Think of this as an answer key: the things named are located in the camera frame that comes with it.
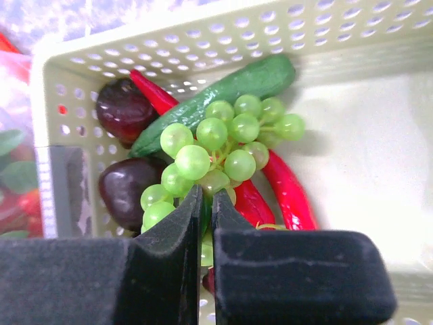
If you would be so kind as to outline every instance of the transparent plastic bag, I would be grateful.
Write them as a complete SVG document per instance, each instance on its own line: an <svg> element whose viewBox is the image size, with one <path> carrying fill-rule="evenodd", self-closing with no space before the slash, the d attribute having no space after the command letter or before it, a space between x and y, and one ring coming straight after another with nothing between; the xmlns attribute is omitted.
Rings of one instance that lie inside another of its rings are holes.
<svg viewBox="0 0 433 325"><path fill-rule="evenodd" d="M28 92L31 58L0 51L0 238L42 237Z"/></svg>

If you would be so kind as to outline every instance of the perforated basket wall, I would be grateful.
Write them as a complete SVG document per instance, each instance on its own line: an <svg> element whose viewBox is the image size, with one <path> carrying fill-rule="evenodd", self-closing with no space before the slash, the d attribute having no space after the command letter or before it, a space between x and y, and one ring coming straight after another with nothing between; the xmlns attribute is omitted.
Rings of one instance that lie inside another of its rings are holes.
<svg viewBox="0 0 433 325"><path fill-rule="evenodd" d="M298 79L281 97L308 131L277 151L324 228L378 245L400 303L395 324L429 324L432 19L431 0L222 1L47 49L32 74L46 236L127 235L97 191L100 172L126 156L96 119L104 83L136 68L182 100L284 52ZM255 182L278 213L260 174ZM201 298L201 324L211 324L213 300Z"/></svg>

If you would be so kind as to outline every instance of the plastic basket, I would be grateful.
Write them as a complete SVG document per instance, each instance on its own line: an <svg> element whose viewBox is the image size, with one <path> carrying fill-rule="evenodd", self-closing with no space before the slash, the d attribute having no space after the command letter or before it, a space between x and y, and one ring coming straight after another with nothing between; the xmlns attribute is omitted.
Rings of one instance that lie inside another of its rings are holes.
<svg viewBox="0 0 433 325"><path fill-rule="evenodd" d="M429 324L432 14L431 0L222 1L37 56L31 96L45 236L125 234L96 186L99 173L126 155L95 117L104 83L136 68L182 100L283 51L298 79L281 96L309 131L277 151L324 228L364 232L377 244L399 299L394 321ZM260 175L255 181L272 202ZM212 299L201 298L201 324L211 324Z"/></svg>

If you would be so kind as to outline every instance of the basket hole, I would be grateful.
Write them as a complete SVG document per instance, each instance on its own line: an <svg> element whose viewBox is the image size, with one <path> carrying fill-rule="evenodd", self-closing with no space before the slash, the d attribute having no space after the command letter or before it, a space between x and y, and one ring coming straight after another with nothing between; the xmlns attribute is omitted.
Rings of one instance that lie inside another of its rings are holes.
<svg viewBox="0 0 433 325"><path fill-rule="evenodd" d="M104 223L104 225L108 225L110 220L111 220L111 217L109 214L106 213L105 215L102 216L102 222Z"/></svg>
<svg viewBox="0 0 433 325"><path fill-rule="evenodd" d="M144 41L144 45L146 45L147 47L157 47L158 46L158 42L154 41L153 39L146 39Z"/></svg>
<svg viewBox="0 0 433 325"><path fill-rule="evenodd" d="M276 47L275 49L272 49L272 50L271 50L271 52L272 52L273 54L278 54L278 53L281 53L282 51L283 51L283 48L282 48L281 46Z"/></svg>
<svg viewBox="0 0 433 325"><path fill-rule="evenodd" d="M78 134L81 137L85 137L86 136L86 128L84 126L81 125L81 126L77 127L76 131L78 132Z"/></svg>
<svg viewBox="0 0 433 325"><path fill-rule="evenodd" d="M110 154L115 154L115 153L117 152L117 147L116 147L114 144L110 144L110 145L108 146L108 152L109 152Z"/></svg>
<svg viewBox="0 0 433 325"><path fill-rule="evenodd" d="M248 31L242 33L241 36L242 36L243 39L253 39L254 38L254 33L252 31L248 30Z"/></svg>
<svg viewBox="0 0 433 325"><path fill-rule="evenodd" d="M294 20L293 22L291 22L289 24L289 29L291 29L291 30L301 29L304 25L305 25L304 20L297 19L297 20Z"/></svg>
<svg viewBox="0 0 433 325"><path fill-rule="evenodd" d="M97 101L97 97L98 97L98 94L97 94L96 91L91 91L90 92L90 98L91 98L92 102L96 102Z"/></svg>
<svg viewBox="0 0 433 325"><path fill-rule="evenodd" d="M417 3L419 3L421 0L406 0L405 1L405 7L410 7L411 5L416 5Z"/></svg>
<svg viewBox="0 0 433 325"><path fill-rule="evenodd" d="M259 57L261 57L263 55L263 52L262 51L253 51L252 53L251 53L251 56L253 57L253 58L259 58Z"/></svg>
<svg viewBox="0 0 433 325"><path fill-rule="evenodd" d="M87 56L92 60L102 60L102 57L99 54L87 54Z"/></svg>
<svg viewBox="0 0 433 325"><path fill-rule="evenodd" d="M154 68L162 68L163 67L163 64L161 62L152 62L150 65L153 66Z"/></svg>
<svg viewBox="0 0 433 325"><path fill-rule="evenodd" d="M102 136L102 129L100 127L95 127L93 129L93 134L95 137L101 137Z"/></svg>
<svg viewBox="0 0 433 325"><path fill-rule="evenodd" d="M414 28L421 28L424 26L427 26L432 20L428 19L428 20L423 20L422 22L417 22L415 23L415 25L413 25Z"/></svg>
<svg viewBox="0 0 433 325"><path fill-rule="evenodd" d="M169 58L168 63L179 64L179 63L181 63L181 61L179 59L176 59L176 58Z"/></svg>
<svg viewBox="0 0 433 325"><path fill-rule="evenodd" d="M277 45L281 43L281 37L273 37L268 41L269 45Z"/></svg>
<svg viewBox="0 0 433 325"><path fill-rule="evenodd" d="M137 52L138 51L138 47L133 45L133 44L126 44L123 48L125 50L127 50L128 52Z"/></svg>
<svg viewBox="0 0 433 325"><path fill-rule="evenodd" d="M65 124L60 125L60 133L61 133L62 135L69 135L69 133L70 133L70 128L69 128L69 126L68 126L68 125L65 125Z"/></svg>
<svg viewBox="0 0 433 325"><path fill-rule="evenodd" d="M318 28L314 31L315 36L323 36L329 32L329 27Z"/></svg>
<svg viewBox="0 0 433 325"><path fill-rule="evenodd" d="M102 73L104 76L109 77L109 78L114 78L116 75L112 72L103 72Z"/></svg>
<svg viewBox="0 0 433 325"><path fill-rule="evenodd" d="M75 95L75 98L78 100L83 100L84 96L85 96L84 91L81 88L75 88L74 95Z"/></svg>
<svg viewBox="0 0 433 325"><path fill-rule="evenodd" d="M237 47L235 46L229 46L227 49L225 49L225 53L228 54L234 54L237 52Z"/></svg>
<svg viewBox="0 0 433 325"><path fill-rule="evenodd" d="M210 47L210 43L208 41L200 41L200 42L197 42L197 46L200 49L207 49L208 47Z"/></svg>
<svg viewBox="0 0 433 325"><path fill-rule="evenodd" d="M287 13L291 16L299 16L302 12L304 12L304 5L293 5L288 10Z"/></svg>
<svg viewBox="0 0 433 325"><path fill-rule="evenodd" d="M166 49L159 49L156 51L156 54L158 54L159 56L169 56L170 52Z"/></svg>
<svg viewBox="0 0 433 325"><path fill-rule="evenodd" d="M85 118L86 117L86 110L83 107L78 107L76 109L76 115L79 118Z"/></svg>
<svg viewBox="0 0 433 325"><path fill-rule="evenodd" d="M196 39L197 37L200 37L202 33L199 30L189 30L187 31L187 35L189 37L192 37L194 39Z"/></svg>
<svg viewBox="0 0 433 325"><path fill-rule="evenodd" d="M61 83L58 83L55 86L55 90L59 96L65 96L66 95L66 87L63 86Z"/></svg>
<svg viewBox="0 0 433 325"><path fill-rule="evenodd" d="M344 42L347 41L348 39L350 39L351 35L350 34L343 34L337 37L337 40L339 42Z"/></svg>
<svg viewBox="0 0 433 325"><path fill-rule="evenodd" d="M267 35L277 34L278 31L279 31L279 27L276 25L270 25L265 27L265 34Z"/></svg>
<svg viewBox="0 0 433 325"><path fill-rule="evenodd" d="M322 39L316 39L315 45L316 46L321 46L321 45L325 44L326 42L327 42L327 39L324 39L324 38L322 38Z"/></svg>
<svg viewBox="0 0 433 325"><path fill-rule="evenodd" d="M248 18L246 18L246 17L238 18L235 21L235 25L237 27L239 27L239 28L245 28L245 27L247 27L249 25L249 23L250 23L250 20Z"/></svg>
<svg viewBox="0 0 433 325"><path fill-rule="evenodd" d="M334 4L334 0L320 0L317 3L317 7L320 10L326 10L329 9Z"/></svg>
<svg viewBox="0 0 433 325"><path fill-rule="evenodd" d="M224 64L224 63L225 63L225 61L224 61L223 59L215 59L213 62L214 62L215 64L218 64L218 65L221 65L221 64Z"/></svg>
<svg viewBox="0 0 433 325"><path fill-rule="evenodd" d="M209 58L214 58L218 55L218 53L216 51L207 51L204 55L208 56Z"/></svg>
<svg viewBox="0 0 433 325"><path fill-rule="evenodd" d="M295 43L292 45L292 49L302 49L305 46L305 43Z"/></svg>
<svg viewBox="0 0 433 325"><path fill-rule="evenodd" d="M134 66L134 69L138 70L138 71L144 71L144 70L146 70L145 66L140 66L140 65Z"/></svg>
<svg viewBox="0 0 433 325"><path fill-rule="evenodd" d="M254 43L249 43L246 45L247 49L256 49L258 47L258 43L254 42Z"/></svg>
<svg viewBox="0 0 433 325"><path fill-rule="evenodd" d="M210 313L207 317L208 320L210 320L211 322L215 322L215 313Z"/></svg>
<svg viewBox="0 0 433 325"><path fill-rule="evenodd" d="M362 36L362 37L370 37L370 36L372 36L374 33L376 33L376 29L364 30L364 31L361 33L361 36Z"/></svg>
<svg viewBox="0 0 433 325"><path fill-rule="evenodd" d="M119 56L120 55L120 52L117 49L106 49L105 52L109 56Z"/></svg>
<svg viewBox="0 0 433 325"><path fill-rule="evenodd" d="M384 10L387 10L390 6L391 6L391 2L389 1L379 2L377 5L374 6L373 11L382 12Z"/></svg>
<svg viewBox="0 0 433 325"><path fill-rule="evenodd" d="M176 50L181 52L181 53L187 53L187 52L189 52L189 47L186 45L181 45L181 46L176 47Z"/></svg>
<svg viewBox="0 0 433 325"><path fill-rule="evenodd" d="M402 28L403 27L403 25L393 25L393 26L391 26L391 27L388 27L387 29L386 29L386 32L387 33L395 33L396 31L398 31L400 28Z"/></svg>
<svg viewBox="0 0 433 325"><path fill-rule="evenodd" d="M210 25L209 29L212 33L221 33L224 31L224 25L223 24L213 24L213 25Z"/></svg>
<svg viewBox="0 0 433 325"><path fill-rule="evenodd" d="M189 61L197 61L198 60L198 56L196 54L188 54L186 56L187 60Z"/></svg>
<svg viewBox="0 0 433 325"><path fill-rule="evenodd" d="M345 22L345 23L343 23L343 24L341 24L341 26L340 26L340 30L342 31L342 32L345 32L346 30L350 30L350 29L352 29L353 27L355 27L355 23L354 22Z"/></svg>
<svg viewBox="0 0 433 325"><path fill-rule="evenodd" d="M218 42L221 43L221 44L223 44L223 45L230 44L230 43L231 43L231 37L230 37L230 36L222 36L222 37L220 37L220 38L218 39Z"/></svg>
<svg viewBox="0 0 433 325"><path fill-rule="evenodd" d="M97 164L97 171L99 171L100 173L102 173L106 168L106 164L104 164L102 161L99 161Z"/></svg>
<svg viewBox="0 0 433 325"><path fill-rule="evenodd" d="M349 10L347 10L343 14L343 17L344 17L344 19L351 19L351 18L354 18L354 17L358 16L358 14L360 12L361 12L360 8L350 8Z"/></svg>
<svg viewBox="0 0 433 325"><path fill-rule="evenodd" d="M78 63L78 64L86 63L86 61L84 61L83 59L80 59L80 58L71 58L70 61L74 62L74 63Z"/></svg>
<svg viewBox="0 0 433 325"><path fill-rule="evenodd" d="M272 20L275 19L276 16L277 16L277 14L274 11L265 12L260 16L260 19L263 22L271 22Z"/></svg>
<svg viewBox="0 0 433 325"><path fill-rule="evenodd" d="M130 58L121 58L120 61L125 64L134 64L134 60Z"/></svg>
<svg viewBox="0 0 433 325"><path fill-rule="evenodd" d="M145 60L145 61L150 61L152 59L152 57L148 54L144 54L144 53L140 53L138 55L138 58L141 60Z"/></svg>
<svg viewBox="0 0 433 325"><path fill-rule="evenodd" d="M98 144L96 146L96 153L101 156L104 153L104 147Z"/></svg>
<svg viewBox="0 0 433 325"><path fill-rule="evenodd" d="M66 115L68 113L68 109L65 107L65 105L59 105L58 111L61 115Z"/></svg>
<svg viewBox="0 0 433 325"><path fill-rule="evenodd" d="M115 64L114 62L104 62L104 66L108 68L117 68L117 64Z"/></svg>
<svg viewBox="0 0 433 325"><path fill-rule="evenodd" d="M179 42L179 37L177 35L174 35L174 34L166 35L164 39L169 43Z"/></svg>
<svg viewBox="0 0 433 325"><path fill-rule="evenodd" d="M384 18L383 17L373 17L372 19L368 19L367 25L374 26L379 24Z"/></svg>
<svg viewBox="0 0 433 325"><path fill-rule="evenodd" d="M318 24L318 25L326 24L327 22L329 22L331 20L331 18L332 18L331 14L320 15L316 18L316 24Z"/></svg>
<svg viewBox="0 0 433 325"><path fill-rule="evenodd" d="M420 322L412 318L405 318L404 321L405 321L405 325L421 325Z"/></svg>
<svg viewBox="0 0 433 325"><path fill-rule="evenodd" d="M92 71L101 71L102 69L101 69L100 66L89 66L89 70L92 70Z"/></svg>

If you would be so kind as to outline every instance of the green leaf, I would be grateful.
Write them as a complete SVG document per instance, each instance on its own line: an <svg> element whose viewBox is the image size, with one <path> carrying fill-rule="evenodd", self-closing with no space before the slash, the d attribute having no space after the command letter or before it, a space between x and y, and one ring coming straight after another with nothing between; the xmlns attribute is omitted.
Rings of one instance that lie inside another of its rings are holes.
<svg viewBox="0 0 433 325"><path fill-rule="evenodd" d="M37 168L34 161L16 161L0 173L0 182L11 192L25 194L38 187Z"/></svg>
<svg viewBox="0 0 433 325"><path fill-rule="evenodd" d="M0 235L0 239L7 239L7 238L27 238L28 232L25 230L16 230L13 232L6 232L2 235Z"/></svg>
<svg viewBox="0 0 433 325"><path fill-rule="evenodd" d="M26 135L18 129L12 129L0 132L0 156L10 153L18 147Z"/></svg>

